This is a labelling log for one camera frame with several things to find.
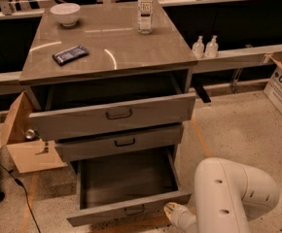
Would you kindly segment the white and yellow gripper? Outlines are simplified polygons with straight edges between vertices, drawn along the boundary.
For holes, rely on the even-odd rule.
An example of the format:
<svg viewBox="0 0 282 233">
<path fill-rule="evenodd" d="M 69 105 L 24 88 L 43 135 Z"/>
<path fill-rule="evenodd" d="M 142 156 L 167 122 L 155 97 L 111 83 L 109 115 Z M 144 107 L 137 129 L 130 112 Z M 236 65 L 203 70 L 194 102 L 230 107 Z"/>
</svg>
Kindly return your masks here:
<svg viewBox="0 0 282 233">
<path fill-rule="evenodd" d="M 196 233 L 196 217 L 186 206 L 167 202 L 163 209 L 173 226 L 183 233 Z"/>
</svg>

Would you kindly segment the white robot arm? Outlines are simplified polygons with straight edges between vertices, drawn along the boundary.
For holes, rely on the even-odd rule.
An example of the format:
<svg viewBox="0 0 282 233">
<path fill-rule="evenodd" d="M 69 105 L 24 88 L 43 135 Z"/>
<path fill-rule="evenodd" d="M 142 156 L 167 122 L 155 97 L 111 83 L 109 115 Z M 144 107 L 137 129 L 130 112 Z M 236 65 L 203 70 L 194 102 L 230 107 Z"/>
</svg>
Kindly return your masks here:
<svg viewBox="0 0 282 233">
<path fill-rule="evenodd" d="M 273 210 L 279 198 L 265 171 L 211 157 L 194 173 L 195 212 L 175 202 L 166 203 L 164 212 L 183 233 L 250 233 L 249 221 Z"/>
</svg>

